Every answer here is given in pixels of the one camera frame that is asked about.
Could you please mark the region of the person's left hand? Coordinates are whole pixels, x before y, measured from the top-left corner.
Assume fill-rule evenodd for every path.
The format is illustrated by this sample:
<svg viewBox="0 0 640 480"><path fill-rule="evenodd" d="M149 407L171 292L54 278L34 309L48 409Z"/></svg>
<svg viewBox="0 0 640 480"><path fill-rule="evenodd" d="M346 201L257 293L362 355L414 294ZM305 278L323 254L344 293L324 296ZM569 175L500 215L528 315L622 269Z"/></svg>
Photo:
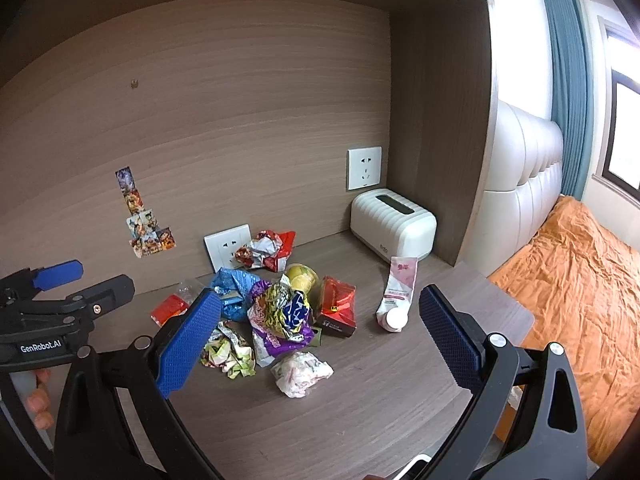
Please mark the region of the person's left hand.
<svg viewBox="0 0 640 480"><path fill-rule="evenodd" d="M51 399L48 393L47 384L51 378L51 371L43 368L35 370L36 388L27 398L27 407L35 416L34 424L39 430L48 430L54 424L51 414Z"/></svg>

